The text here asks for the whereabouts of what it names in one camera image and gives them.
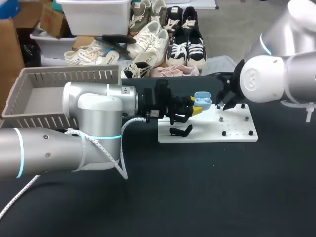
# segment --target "pink sneaker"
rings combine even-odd
[[[169,78],[169,77],[188,77],[199,76],[196,66],[186,67],[183,65],[171,66],[166,68],[154,68],[150,72],[151,78]]]

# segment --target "white pegboard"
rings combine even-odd
[[[169,128],[175,127],[185,130],[190,124],[193,130],[187,137],[170,135]],[[223,107],[217,109],[213,104],[203,113],[189,118],[186,123],[175,122],[170,125],[169,118],[158,120],[158,141],[161,143],[203,143],[203,142],[256,142],[258,134],[253,123],[249,106],[241,108],[237,104],[235,108],[223,111]]]

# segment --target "white cable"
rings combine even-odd
[[[40,175],[35,175],[35,177],[27,184],[17,195],[12,198],[12,200],[4,207],[4,209],[0,212],[0,220],[5,215],[5,213],[9,210],[9,208],[14,204],[15,201],[40,177]]]
[[[123,148],[122,148],[122,139],[123,139],[123,133],[126,127],[131,124],[132,122],[146,122],[145,118],[132,118],[129,121],[127,121],[124,126],[122,127],[121,130],[121,139],[120,139],[120,161],[122,163],[122,168],[116,163],[116,161],[113,159],[113,157],[107,152],[107,150],[104,149],[104,147],[95,139],[93,139],[91,136],[79,131],[79,130],[71,130],[65,132],[65,134],[76,134],[79,136],[84,136],[87,140],[89,140],[91,143],[97,146],[106,156],[107,158],[114,164],[114,167],[120,172],[120,174],[123,176],[124,179],[128,179],[128,175],[126,172],[126,167],[125,167],[125,162],[124,162],[124,155],[123,155]],[[0,220],[4,216],[4,214],[9,210],[9,208],[15,203],[15,201],[18,200],[18,198],[40,177],[40,175],[35,175],[34,178],[27,184],[25,187],[17,194],[14,196],[14,198],[4,207],[4,209],[0,212]]]

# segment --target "gray plastic basket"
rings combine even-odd
[[[12,86],[2,117],[14,127],[77,128],[62,106],[67,82],[121,84],[120,66],[24,68]]]

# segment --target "cardboard box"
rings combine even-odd
[[[64,13],[51,9],[52,3],[43,5],[40,27],[51,36],[62,38],[69,32],[69,26]]]
[[[24,68],[20,43],[27,42],[40,20],[41,2],[21,2],[21,11],[13,18],[0,20],[0,114],[12,85]]]
[[[73,45],[73,50],[77,50],[81,46],[90,45],[94,41],[94,36],[78,36]]]
[[[15,79],[24,68],[19,40],[12,20],[0,20],[0,111],[2,113]]]
[[[20,2],[21,11],[13,18],[13,25],[21,44],[31,43],[30,34],[40,21],[41,2]]]

